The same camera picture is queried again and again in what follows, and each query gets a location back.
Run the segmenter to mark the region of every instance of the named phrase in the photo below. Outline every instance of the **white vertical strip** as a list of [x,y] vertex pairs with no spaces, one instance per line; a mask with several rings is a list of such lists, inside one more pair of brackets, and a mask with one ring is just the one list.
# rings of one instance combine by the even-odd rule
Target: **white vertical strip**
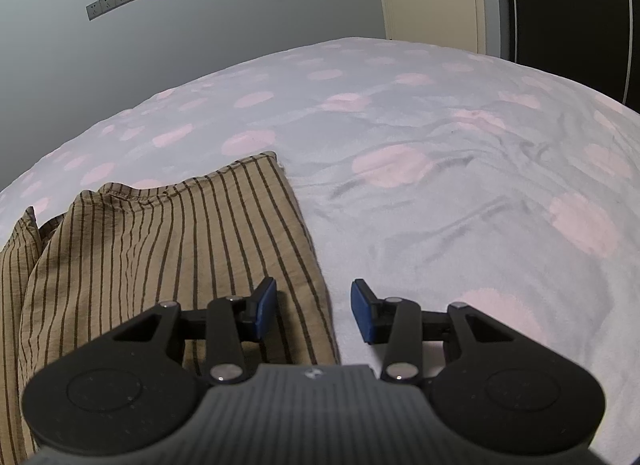
[[518,63],[518,5],[513,0],[513,61]]
[[626,105],[626,96],[629,92],[629,80],[631,79],[631,57],[634,52],[634,2],[629,0],[629,58],[626,62],[626,83],[625,95],[622,97],[622,103]]

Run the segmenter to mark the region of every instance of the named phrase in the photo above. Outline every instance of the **mattress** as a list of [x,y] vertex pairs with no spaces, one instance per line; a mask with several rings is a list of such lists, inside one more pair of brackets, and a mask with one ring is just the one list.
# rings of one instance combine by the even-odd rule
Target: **mattress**
[[[170,88],[100,122],[0,193],[0,242],[106,181],[146,188],[274,150],[330,290],[342,362],[380,368],[350,283],[423,309],[465,301],[589,369],[593,448],[640,453],[640,116],[495,58],[346,38]],[[441,355],[426,347],[431,364]]]

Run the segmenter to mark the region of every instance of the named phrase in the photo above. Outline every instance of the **gray ribbed surface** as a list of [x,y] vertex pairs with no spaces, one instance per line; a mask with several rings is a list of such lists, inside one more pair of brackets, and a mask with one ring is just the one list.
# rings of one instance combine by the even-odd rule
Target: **gray ribbed surface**
[[211,389],[187,425],[146,450],[111,458],[45,449],[29,465],[553,465],[601,464],[584,450],[514,458],[454,435],[411,386],[368,366],[260,366],[241,385]]

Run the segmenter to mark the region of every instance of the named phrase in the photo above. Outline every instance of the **brown striped shirt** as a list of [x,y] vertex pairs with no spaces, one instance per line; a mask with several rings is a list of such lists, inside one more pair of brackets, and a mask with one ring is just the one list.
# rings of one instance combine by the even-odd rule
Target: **brown striped shirt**
[[[336,363],[326,288],[272,152],[176,185],[83,191],[41,228],[28,209],[0,252],[0,464],[34,450],[18,399],[47,363],[160,301],[204,308],[267,275],[279,312],[263,343],[244,343],[248,364]],[[193,341],[185,366],[203,360]]]

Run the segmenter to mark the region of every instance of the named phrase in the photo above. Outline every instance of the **black wardrobe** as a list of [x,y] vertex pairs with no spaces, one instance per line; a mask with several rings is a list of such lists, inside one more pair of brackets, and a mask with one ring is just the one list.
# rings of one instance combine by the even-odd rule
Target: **black wardrobe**
[[508,58],[640,112],[640,0],[509,0]]

